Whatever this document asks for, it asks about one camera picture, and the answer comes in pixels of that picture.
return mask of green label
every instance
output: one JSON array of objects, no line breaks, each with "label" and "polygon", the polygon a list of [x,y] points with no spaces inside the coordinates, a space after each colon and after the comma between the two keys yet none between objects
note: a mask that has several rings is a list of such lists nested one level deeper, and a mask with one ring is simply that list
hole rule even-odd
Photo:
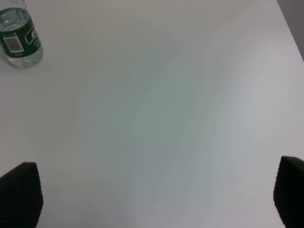
[{"label": "green label", "polygon": [[32,18],[27,23],[12,31],[0,31],[0,43],[5,54],[12,58],[30,56],[40,48],[40,40]]}]

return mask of white desk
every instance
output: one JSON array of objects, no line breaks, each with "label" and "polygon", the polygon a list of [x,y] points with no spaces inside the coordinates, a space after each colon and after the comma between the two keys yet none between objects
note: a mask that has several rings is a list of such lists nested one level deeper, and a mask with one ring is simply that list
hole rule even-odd
[{"label": "white desk", "polygon": [[0,62],[0,173],[36,161],[39,228],[282,228],[304,62],[275,0],[28,0],[45,49]]}]

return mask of table surface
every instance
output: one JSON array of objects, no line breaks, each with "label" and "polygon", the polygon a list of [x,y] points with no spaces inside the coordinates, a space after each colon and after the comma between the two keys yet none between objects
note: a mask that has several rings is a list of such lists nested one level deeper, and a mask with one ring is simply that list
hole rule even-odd
[{"label": "table surface", "polygon": [[0,174],[38,164],[39,228],[282,228],[304,64],[275,0],[27,0],[45,50],[0,61]]}]

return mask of water bottle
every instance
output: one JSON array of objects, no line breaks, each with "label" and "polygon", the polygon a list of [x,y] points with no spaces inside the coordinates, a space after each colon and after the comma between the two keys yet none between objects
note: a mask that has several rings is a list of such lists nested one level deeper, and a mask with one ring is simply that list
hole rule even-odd
[{"label": "water bottle", "polygon": [[0,44],[15,67],[32,67],[42,60],[43,47],[24,0],[0,0]]}]

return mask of barcode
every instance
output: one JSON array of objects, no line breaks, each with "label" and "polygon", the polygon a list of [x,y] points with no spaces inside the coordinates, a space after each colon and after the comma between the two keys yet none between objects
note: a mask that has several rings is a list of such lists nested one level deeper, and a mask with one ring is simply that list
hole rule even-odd
[{"label": "barcode", "polygon": [[24,51],[18,36],[3,37],[3,39],[4,39],[6,45],[8,46],[9,51],[11,53],[18,53],[18,52],[23,52]]}]

